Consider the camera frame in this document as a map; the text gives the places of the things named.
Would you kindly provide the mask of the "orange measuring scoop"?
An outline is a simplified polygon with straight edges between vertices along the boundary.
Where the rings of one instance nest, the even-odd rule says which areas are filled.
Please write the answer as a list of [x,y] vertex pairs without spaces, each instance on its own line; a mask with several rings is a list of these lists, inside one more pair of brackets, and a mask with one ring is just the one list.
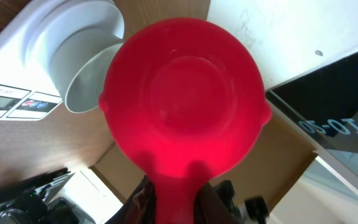
[[116,144],[154,185],[157,223],[191,223],[199,189],[238,165],[272,117],[247,49],[194,18],[159,21],[128,39],[99,107]]

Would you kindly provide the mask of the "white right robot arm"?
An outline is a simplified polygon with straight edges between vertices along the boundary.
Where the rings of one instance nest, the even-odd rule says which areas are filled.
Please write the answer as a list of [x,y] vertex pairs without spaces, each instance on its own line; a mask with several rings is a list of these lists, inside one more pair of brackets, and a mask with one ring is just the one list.
[[94,223],[82,208],[56,194],[72,178],[67,168],[0,188],[0,223]]

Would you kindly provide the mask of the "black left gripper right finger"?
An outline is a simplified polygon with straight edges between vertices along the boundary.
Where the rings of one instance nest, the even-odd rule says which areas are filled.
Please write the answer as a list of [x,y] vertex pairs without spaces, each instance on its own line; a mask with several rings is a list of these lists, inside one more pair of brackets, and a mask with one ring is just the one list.
[[237,224],[209,182],[202,186],[198,195],[207,223]]

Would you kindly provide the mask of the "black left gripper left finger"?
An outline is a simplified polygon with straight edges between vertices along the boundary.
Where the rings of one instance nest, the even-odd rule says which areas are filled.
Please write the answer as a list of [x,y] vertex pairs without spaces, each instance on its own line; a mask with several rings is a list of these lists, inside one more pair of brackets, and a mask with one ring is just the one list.
[[155,187],[145,175],[106,224],[155,224],[156,200]]

